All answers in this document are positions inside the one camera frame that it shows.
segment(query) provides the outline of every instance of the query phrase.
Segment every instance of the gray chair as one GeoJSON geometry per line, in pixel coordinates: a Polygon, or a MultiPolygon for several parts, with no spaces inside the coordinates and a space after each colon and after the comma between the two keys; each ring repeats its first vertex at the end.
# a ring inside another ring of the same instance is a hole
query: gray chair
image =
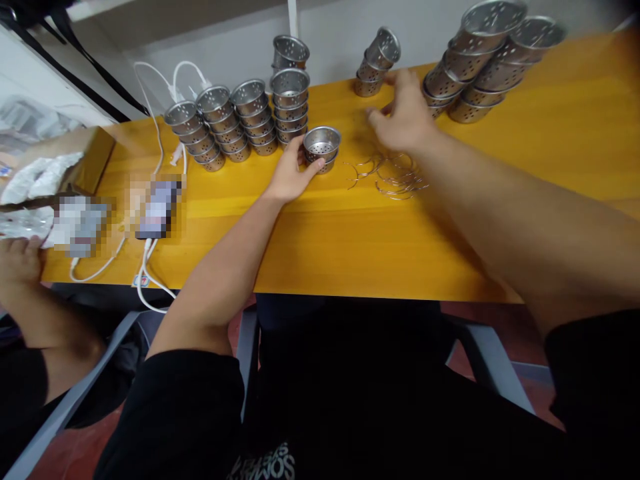
{"type": "MultiPolygon", "coordinates": [[[[5,480],[25,480],[29,476],[51,440],[65,428],[76,412],[78,406],[80,406],[106,364],[111,360],[133,324],[138,322],[147,344],[151,345],[163,317],[164,315],[152,311],[134,311],[130,312],[122,320],[113,332],[109,346],[100,362],[90,374],[67,392],[63,400],[13,464],[5,476],[5,480]]],[[[449,320],[455,336],[462,343],[478,384],[485,386],[535,415],[527,394],[522,384],[520,384],[515,369],[495,330],[487,325],[448,315],[445,318],[449,320]]],[[[240,373],[245,386],[245,398],[241,411],[242,421],[247,416],[247,410],[251,409],[251,406],[247,404],[247,400],[249,399],[250,403],[250,400],[255,398],[255,378],[258,373],[259,328],[257,309],[255,305],[252,305],[242,313],[237,350],[240,373]]]]}
{"type": "MultiPolygon", "coordinates": [[[[535,415],[531,402],[495,330],[488,325],[450,315],[444,315],[444,318],[449,321],[456,338],[465,349],[476,382],[535,415]]],[[[257,309],[252,305],[242,313],[237,350],[240,372],[245,385],[245,400],[241,413],[243,421],[247,410],[251,409],[251,406],[247,405],[247,399],[251,400],[255,397],[259,336],[257,309]]]]}
{"type": "Polygon", "coordinates": [[[98,362],[90,374],[70,388],[58,406],[50,414],[49,418],[47,418],[46,422],[40,427],[40,430],[38,430],[31,439],[22,454],[20,454],[14,462],[11,469],[5,475],[5,480],[25,480],[29,474],[31,474],[51,440],[53,440],[58,432],[64,430],[69,420],[71,420],[73,414],[82,403],[82,400],[84,400],[98,376],[100,376],[105,369],[105,366],[109,360],[111,360],[116,349],[120,346],[133,324],[137,322],[138,325],[140,325],[147,344],[150,345],[163,317],[164,315],[161,313],[153,311],[134,311],[130,312],[124,320],[120,322],[114,330],[111,340],[109,341],[109,346],[100,362],[98,362]]]}

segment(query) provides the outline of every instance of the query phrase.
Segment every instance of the perforated metal cup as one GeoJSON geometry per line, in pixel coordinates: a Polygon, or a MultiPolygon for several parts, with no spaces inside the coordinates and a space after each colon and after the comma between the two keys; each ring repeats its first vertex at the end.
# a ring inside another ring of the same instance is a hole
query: perforated metal cup
{"type": "Polygon", "coordinates": [[[431,118],[436,120],[444,111],[446,111],[453,102],[450,102],[446,105],[440,105],[438,107],[429,106],[429,112],[431,113],[431,118]]]}
{"type": "Polygon", "coordinates": [[[518,84],[535,63],[507,63],[493,58],[473,83],[488,91],[503,91],[518,84]]]}
{"type": "Polygon", "coordinates": [[[305,68],[309,60],[309,48],[302,40],[289,35],[273,39],[273,67],[279,69],[305,68]]]}
{"type": "Polygon", "coordinates": [[[188,100],[170,106],[165,112],[164,119],[176,135],[194,132],[203,124],[195,103],[188,100]]]}
{"type": "Polygon", "coordinates": [[[425,77],[424,86],[432,97],[451,97],[471,83],[471,80],[462,81],[447,70],[445,66],[446,56],[447,52],[445,52],[442,60],[438,62],[435,68],[425,77]]]}
{"type": "Polygon", "coordinates": [[[235,112],[232,111],[223,119],[220,119],[217,122],[210,123],[209,126],[211,127],[211,130],[214,131],[214,133],[224,133],[229,129],[234,128],[238,124],[238,122],[240,122],[240,119],[235,114],[235,112]]]}
{"type": "Polygon", "coordinates": [[[271,77],[273,104],[280,108],[299,107],[309,98],[309,74],[300,69],[280,70],[271,77]]]}
{"type": "Polygon", "coordinates": [[[280,120],[276,118],[275,126],[280,131],[296,131],[307,124],[308,116],[305,113],[302,117],[293,120],[280,120]]]}
{"type": "Polygon", "coordinates": [[[269,143],[274,138],[276,138],[275,127],[271,127],[271,130],[266,132],[264,135],[259,135],[257,137],[252,137],[248,135],[248,137],[252,145],[264,145],[266,143],[269,143]]]}
{"type": "Polygon", "coordinates": [[[475,85],[470,85],[462,91],[462,98],[464,98],[467,103],[478,107],[492,107],[502,102],[507,96],[507,92],[513,90],[518,85],[520,85],[520,82],[501,92],[482,90],[475,85]]]}
{"type": "Polygon", "coordinates": [[[213,140],[213,136],[207,135],[202,140],[198,140],[193,143],[186,143],[185,147],[190,154],[200,155],[201,153],[208,151],[214,143],[215,141],[213,140]]]}
{"type": "Polygon", "coordinates": [[[193,143],[198,140],[202,140],[209,134],[209,127],[206,125],[200,125],[196,130],[186,133],[184,135],[178,135],[180,142],[182,143],[193,143]]]}
{"type": "Polygon", "coordinates": [[[388,27],[380,27],[365,51],[365,58],[377,69],[389,70],[400,60],[400,41],[388,27]]]}
{"type": "MultiPolygon", "coordinates": [[[[338,155],[338,150],[339,149],[336,149],[336,150],[334,150],[333,153],[327,154],[326,157],[321,157],[321,158],[324,158],[326,163],[332,162],[336,158],[336,156],[338,155]]],[[[318,160],[317,158],[315,158],[312,154],[310,154],[306,150],[305,150],[305,158],[307,159],[308,163],[318,160]]]]}
{"type": "Polygon", "coordinates": [[[220,148],[216,144],[213,144],[210,150],[202,155],[194,155],[193,159],[209,172],[220,170],[225,166],[226,162],[225,156],[220,152],[220,148]]]}
{"type": "Polygon", "coordinates": [[[251,144],[249,142],[246,142],[245,146],[240,150],[234,153],[225,152],[225,155],[234,163],[244,162],[244,160],[248,159],[251,156],[251,144]]]}
{"type": "Polygon", "coordinates": [[[385,78],[388,69],[378,69],[369,63],[367,60],[367,52],[365,51],[364,58],[360,63],[356,76],[364,81],[377,81],[385,78]]]}
{"type": "Polygon", "coordinates": [[[228,142],[228,143],[224,143],[224,142],[219,142],[220,144],[220,148],[222,148],[222,151],[225,153],[235,153],[238,150],[242,150],[242,148],[244,148],[245,144],[247,142],[247,138],[246,136],[242,136],[234,141],[228,142]]]}
{"type": "Polygon", "coordinates": [[[356,74],[355,81],[353,82],[353,91],[358,97],[372,97],[380,92],[384,82],[384,79],[372,82],[360,80],[356,74]]]}
{"type": "Polygon", "coordinates": [[[271,155],[276,150],[278,150],[278,139],[274,136],[268,143],[263,143],[261,145],[252,143],[251,145],[258,155],[266,157],[267,155],[271,155]]]}
{"type": "Polygon", "coordinates": [[[217,122],[233,112],[233,104],[229,100],[229,89],[223,85],[214,85],[204,90],[195,101],[198,110],[208,122],[217,122]]]}
{"type": "Polygon", "coordinates": [[[334,152],[337,152],[342,135],[332,127],[316,127],[309,130],[305,135],[302,144],[304,145],[307,159],[318,160],[330,159],[334,152]]]}
{"type": "Polygon", "coordinates": [[[234,140],[238,140],[238,138],[242,137],[245,130],[242,128],[240,122],[237,122],[234,126],[224,132],[214,132],[215,139],[218,140],[219,143],[229,143],[234,140]]]}
{"type": "Polygon", "coordinates": [[[422,96],[425,98],[425,100],[427,101],[427,105],[430,107],[440,107],[441,105],[448,105],[458,96],[458,93],[454,93],[453,95],[450,95],[448,97],[434,97],[427,90],[427,87],[425,86],[426,82],[427,76],[425,75],[425,78],[422,80],[422,96]]]}
{"type": "Polygon", "coordinates": [[[276,127],[275,130],[278,135],[278,140],[280,140],[282,143],[289,143],[294,138],[299,137],[300,135],[304,135],[307,132],[308,127],[307,124],[304,124],[304,126],[299,128],[298,130],[285,132],[282,130],[278,130],[278,127],[276,127]]]}
{"type": "Polygon", "coordinates": [[[270,131],[274,125],[275,123],[273,122],[273,118],[269,117],[260,125],[256,125],[255,127],[245,127],[245,131],[250,137],[259,137],[260,135],[264,135],[266,132],[270,131]]]}
{"type": "Polygon", "coordinates": [[[255,127],[257,125],[262,125],[266,120],[270,118],[271,107],[266,105],[262,110],[254,115],[240,115],[240,122],[242,122],[245,127],[255,127]]]}
{"type": "Polygon", "coordinates": [[[458,123],[475,123],[482,120],[494,108],[495,105],[479,107],[468,103],[464,98],[459,97],[449,108],[449,117],[458,123]]]}
{"type": "Polygon", "coordinates": [[[220,147],[218,146],[218,144],[214,143],[205,152],[202,152],[202,153],[200,153],[198,155],[194,155],[193,159],[197,163],[202,164],[202,163],[209,162],[211,160],[215,160],[216,158],[219,157],[219,154],[220,154],[220,147]]]}
{"type": "Polygon", "coordinates": [[[567,36],[564,25],[549,17],[527,17],[509,34],[497,56],[502,61],[535,63],[567,36]]]}
{"type": "Polygon", "coordinates": [[[449,42],[449,49],[444,56],[445,66],[458,80],[472,80],[499,49],[500,46],[488,52],[462,53],[451,48],[449,42]]]}
{"type": "Polygon", "coordinates": [[[260,79],[247,80],[231,92],[230,100],[240,115],[255,115],[269,104],[265,94],[265,82],[260,79]]]}
{"type": "Polygon", "coordinates": [[[480,2],[463,14],[460,30],[451,40],[451,48],[462,53],[493,50],[526,14],[527,6],[519,0],[480,2]]]}
{"type": "MultiPolygon", "coordinates": [[[[339,150],[340,149],[336,149],[335,152],[333,152],[333,156],[330,160],[325,159],[324,166],[320,170],[318,170],[318,173],[316,173],[316,175],[324,175],[325,173],[330,172],[330,170],[335,165],[335,158],[338,156],[339,150]]],[[[312,159],[309,157],[309,154],[306,151],[305,151],[305,160],[307,161],[307,166],[310,166],[310,164],[312,164],[315,161],[315,159],[312,159]]]]}
{"type": "Polygon", "coordinates": [[[275,117],[280,120],[294,120],[302,117],[309,111],[309,104],[304,102],[302,105],[294,108],[282,109],[280,107],[274,107],[273,112],[275,117]]]}

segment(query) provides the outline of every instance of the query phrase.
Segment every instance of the smartphone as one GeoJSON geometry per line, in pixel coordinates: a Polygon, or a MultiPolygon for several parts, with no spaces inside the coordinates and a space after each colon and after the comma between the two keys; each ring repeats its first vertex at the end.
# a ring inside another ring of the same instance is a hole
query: smartphone
{"type": "Polygon", "coordinates": [[[139,240],[166,238],[180,201],[182,182],[154,181],[147,195],[144,214],[135,233],[139,240]]]}

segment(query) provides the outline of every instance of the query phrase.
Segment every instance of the yellow table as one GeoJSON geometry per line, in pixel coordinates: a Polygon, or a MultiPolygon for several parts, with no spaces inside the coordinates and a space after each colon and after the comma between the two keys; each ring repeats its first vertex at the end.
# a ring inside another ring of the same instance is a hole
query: yellow table
{"type": "MultiPolygon", "coordinates": [[[[636,31],[568,41],[528,72],[522,85],[484,120],[439,126],[540,178],[602,200],[640,217],[640,69],[636,31]]],[[[416,67],[424,76],[430,65],[416,67]]],[[[312,87],[309,127],[342,132],[336,166],[315,178],[282,212],[260,268],[255,290],[273,293],[398,297],[452,301],[517,301],[484,274],[478,258],[438,206],[434,193],[394,201],[375,188],[374,177],[353,182],[353,169],[372,153],[372,131],[363,110],[382,107],[392,88],[363,99],[350,81],[312,87]]],[[[131,185],[140,188],[158,160],[150,119],[114,125],[116,138],[97,194],[115,197],[118,211],[105,245],[76,272],[100,268],[119,242],[130,212],[131,185]]],[[[177,138],[161,122],[169,165],[177,138]]],[[[189,159],[187,188],[171,238],[159,242],[151,268],[171,288],[183,286],[200,258],[231,228],[267,185],[280,150],[255,153],[208,173],[189,159]]],[[[96,283],[130,284],[143,242],[134,238],[96,283]]],[[[50,251],[43,279],[69,281],[69,263],[50,251]]]]}

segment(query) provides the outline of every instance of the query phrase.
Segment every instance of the forearm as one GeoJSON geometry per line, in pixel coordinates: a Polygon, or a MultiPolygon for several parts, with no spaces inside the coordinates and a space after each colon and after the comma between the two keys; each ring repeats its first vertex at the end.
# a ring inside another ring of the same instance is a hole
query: forearm
{"type": "Polygon", "coordinates": [[[468,242],[526,301],[640,301],[636,220],[444,133],[413,157],[468,242]]]}
{"type": "Polygon", "coordinates": [[[262,196],[206,254],[167,314],[226,325],[244,306],[283,203],[262,196]]]}
{"type": "Polygon", "coordinates": [[[39,283],[12,283],[2,288],[0,303],[33,349],[68,348],[82,353],[104,349],[96,331],[72,305],[39,283]]]}

